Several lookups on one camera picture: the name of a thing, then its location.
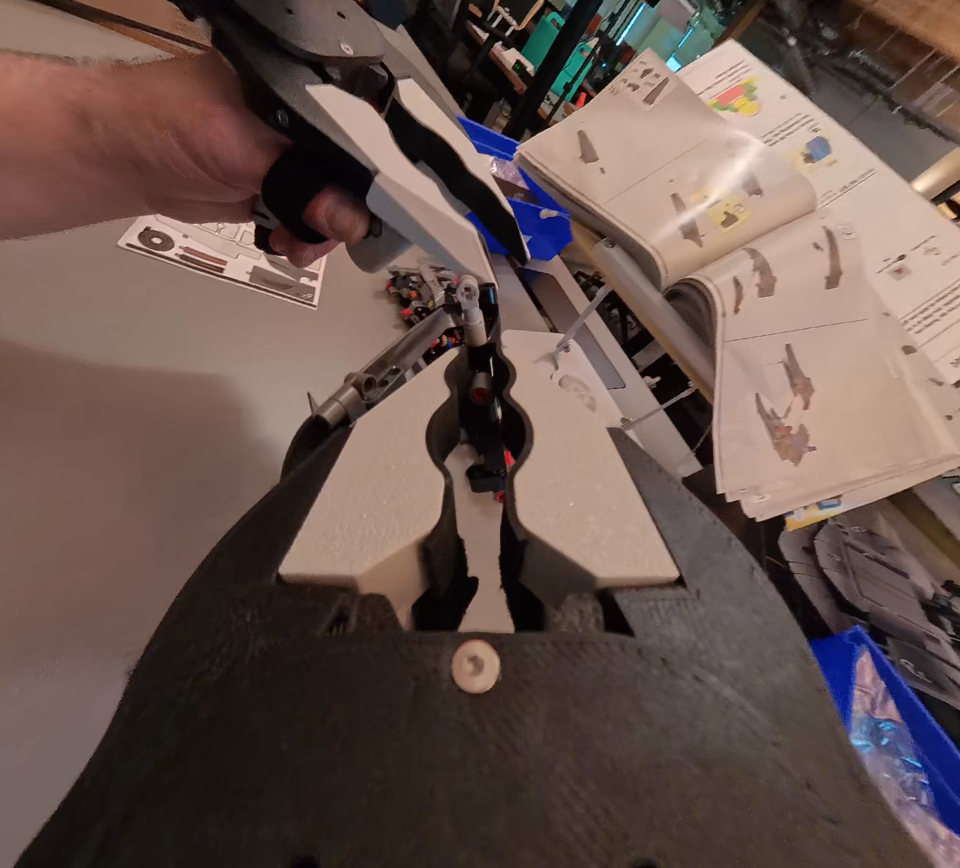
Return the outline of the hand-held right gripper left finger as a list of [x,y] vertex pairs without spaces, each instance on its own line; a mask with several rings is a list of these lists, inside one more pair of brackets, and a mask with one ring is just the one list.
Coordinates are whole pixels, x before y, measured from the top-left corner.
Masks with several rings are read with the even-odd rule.
[[282,586],[381,596],[405,630],[462,629],[481,536],[462,474],[468,373],[451,350],[354,424],[279,565]]

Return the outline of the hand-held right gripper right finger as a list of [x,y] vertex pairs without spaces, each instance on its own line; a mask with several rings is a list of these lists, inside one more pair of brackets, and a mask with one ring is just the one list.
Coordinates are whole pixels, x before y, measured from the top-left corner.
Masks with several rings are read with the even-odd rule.
[[503,440],[513,457],[501,526],[500,577],[513,627],[546,628],[571,597],[674,587],[680,570],[623,452],[642,453],[620,427],[503,354]]

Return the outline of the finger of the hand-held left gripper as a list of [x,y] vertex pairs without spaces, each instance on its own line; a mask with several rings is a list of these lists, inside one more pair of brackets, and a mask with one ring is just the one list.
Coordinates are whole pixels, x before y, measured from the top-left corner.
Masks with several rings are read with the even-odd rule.
[[318,106],[319,131],[371,174],[366,207],[381,227],[379,234],[347,247],[356,267],[375,274],[416,248],[460,276],[493,284],[493,268],[474,226],[436,180],[403,154],[376,110],[331,84],[308,84],[305,91]]
[[435,176],[515,261],[528,264],[530,253],[510,203],[460,123],[410,78],[394,81],[385,121],[408,160]]

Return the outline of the small black lego subassembly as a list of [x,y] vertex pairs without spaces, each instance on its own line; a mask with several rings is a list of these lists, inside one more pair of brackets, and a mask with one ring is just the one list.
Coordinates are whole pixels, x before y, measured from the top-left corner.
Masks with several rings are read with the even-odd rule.
[[335,431],[354,424],[406,383],[419,368],[440,357],[464,351],[465,374],[455,389],[461,430],[477,460],[465,472],[473,493],[489,493],[504,503],[513,456],[501,437],[501,403],[495,372],[495,331],[487,333],[469,285],[460,295],[464,332],[435,339],[439,324],[433,320],[407,330],[358,371],[348,373],[342,385],[323,402],[308,396],[310,414],[296,431],[284,457],[286,475],[304,461]]

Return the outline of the large lego car chassis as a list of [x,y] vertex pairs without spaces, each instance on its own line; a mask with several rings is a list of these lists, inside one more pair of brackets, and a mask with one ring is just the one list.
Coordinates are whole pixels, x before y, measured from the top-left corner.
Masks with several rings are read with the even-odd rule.
[[433,320],[439,325],[438,334],[434,335],[438,339],[464,333],[466,322],[460,295],[469,285],[476,290],[477,307],[489,334],[497,329],[500,320],[497,286],[484,282],[478,273],[445,269],[430,261],[413,268],[393,265],[388,268],[386,293],[407,329]]

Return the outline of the lego sticker sheet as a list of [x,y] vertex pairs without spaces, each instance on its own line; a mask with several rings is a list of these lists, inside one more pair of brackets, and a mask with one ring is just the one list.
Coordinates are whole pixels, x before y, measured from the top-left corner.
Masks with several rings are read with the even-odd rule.
[[164,216],[136,219],[118,239],[120,249],[316,309],[326,270],[320,259],[298,269],[286,258],[258,250],[255,225],[192,225]]

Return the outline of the dark lego set box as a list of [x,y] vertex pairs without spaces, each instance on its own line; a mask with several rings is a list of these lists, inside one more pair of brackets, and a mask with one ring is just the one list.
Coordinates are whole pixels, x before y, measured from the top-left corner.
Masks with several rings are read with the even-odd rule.
[[955,581],[938,583],[905,548],[839,515],[783,531],[778,547],[832,633],[862,628],[917,693],[959,708]]

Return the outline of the person's left hand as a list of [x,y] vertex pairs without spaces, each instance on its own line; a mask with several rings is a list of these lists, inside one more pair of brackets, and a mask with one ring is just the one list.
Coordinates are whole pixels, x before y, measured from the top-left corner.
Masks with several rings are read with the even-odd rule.
[[148,214],[253,220],[264,178],[291,144],[249,110],[222,58],[99,63],[83,81],[82,173],[68,193],[77,226]]

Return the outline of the white book stand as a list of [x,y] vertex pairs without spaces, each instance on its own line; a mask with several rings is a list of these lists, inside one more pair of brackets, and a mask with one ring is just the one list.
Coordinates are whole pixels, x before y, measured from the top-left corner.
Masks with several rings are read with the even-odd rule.
[[700,471],[698,453],[670,418],[676,406],[657,401],[564,262],[519,267],[504,254],[490,259],[503,354],[521,374],[566,390],[608,427],[626,426],[628,437],[678,478]]

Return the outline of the blue parts bin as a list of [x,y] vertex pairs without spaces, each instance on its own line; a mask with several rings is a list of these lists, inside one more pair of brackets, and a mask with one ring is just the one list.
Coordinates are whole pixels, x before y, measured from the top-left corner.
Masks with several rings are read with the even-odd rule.
[[459,122],[507,199],[534,260],[550,261],[572,241],[570,213],[515,162],[519,143],[465,117]]
[[814,657],[819,663],[827,688],[834,699],[834,705],[841,715],[849,741],[848,729],[851,721],[854,670],[862,649],[867,649],[871,653],[883,682],[893,696],[894,703],[913,736],[919,761],[928,774],[933,800],[939,812],[940,820],[950,833],[946,837],[949,844],[948,849],[941,854],[925,850],[913,837],[912,839],[918,844],[933,866],[957,867],[959,865],[959,754],[957,745],[894,668],[892,662],[886,658],[882,649],[862,629],[855,627],[843,634],[812,641],[810,645]]

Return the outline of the black pole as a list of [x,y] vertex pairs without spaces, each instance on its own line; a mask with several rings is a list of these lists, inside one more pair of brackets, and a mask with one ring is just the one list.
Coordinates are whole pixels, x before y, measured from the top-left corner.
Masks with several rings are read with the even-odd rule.
[[522,135],[534,124],[547,93],[580,43],[603,1],[576,1],[532,82],[527,85],[524,94],[511,110],[510,119],[503,130],[505,136],[520,141]]

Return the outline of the open instruction booklet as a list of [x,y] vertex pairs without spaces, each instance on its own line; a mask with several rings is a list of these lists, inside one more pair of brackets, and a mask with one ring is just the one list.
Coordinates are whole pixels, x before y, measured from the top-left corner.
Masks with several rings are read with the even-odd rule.
[[855,229],[810,180],[720,117],[654,53],[515,161],[611,244],[711,356],[717,490],[799,524],[958,470],[958,386],[865,272]]

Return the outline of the white task instruction sheet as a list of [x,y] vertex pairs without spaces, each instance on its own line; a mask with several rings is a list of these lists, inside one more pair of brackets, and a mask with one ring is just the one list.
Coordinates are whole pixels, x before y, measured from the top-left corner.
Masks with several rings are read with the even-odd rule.
[[959,234],[866,146],[735,41],[678,71],[720,117],[761,140],[853,227],[887,310],[947,384],[959,382]]

